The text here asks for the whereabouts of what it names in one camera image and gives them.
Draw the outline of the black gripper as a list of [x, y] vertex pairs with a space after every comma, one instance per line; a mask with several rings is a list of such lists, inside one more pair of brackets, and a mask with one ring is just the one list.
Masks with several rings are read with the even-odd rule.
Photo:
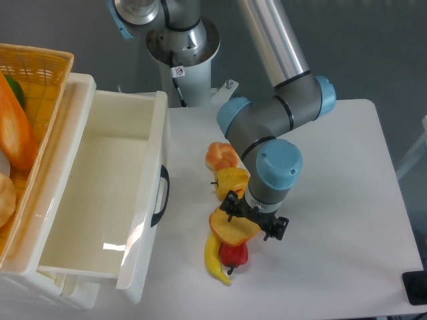
[[281, 241], [289, 224], [286, 217], [276, 217], [275, 213], [263, 213], [259, 207], [250, 207], [245, 198], [239, 200], [238, 194], [232, 190], [228, 191], [220, 210], [227, 214], [227, 222], [233, 217], [243, 217], [258, 225], [265, 233], [264, 241], [269, 238]]

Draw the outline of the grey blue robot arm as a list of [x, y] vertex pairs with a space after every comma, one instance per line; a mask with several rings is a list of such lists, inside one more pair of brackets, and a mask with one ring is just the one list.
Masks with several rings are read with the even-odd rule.
[[[240, 1], [242, 17], [268, 75], [274, 96], [263, 103], [236, 97], [218, 110], [216, 121], [250, 172], [242, 198], [229, 191], [221, 204], [229, 217], [256, 223], [266, 237], [281, 239], [288, 219], [277, 217], [302, 167], [299, 149], [283, 135], [329, 113], [336, 92], [313, 76], [279, 1]], [[149, 25], [146, 46], [156, 60], [170, 107], [202, 107], [211, 101], [211, 60], [220, 47], [216, 26], [201, 14], [199, 1], [109, 1], [126, 39]]]

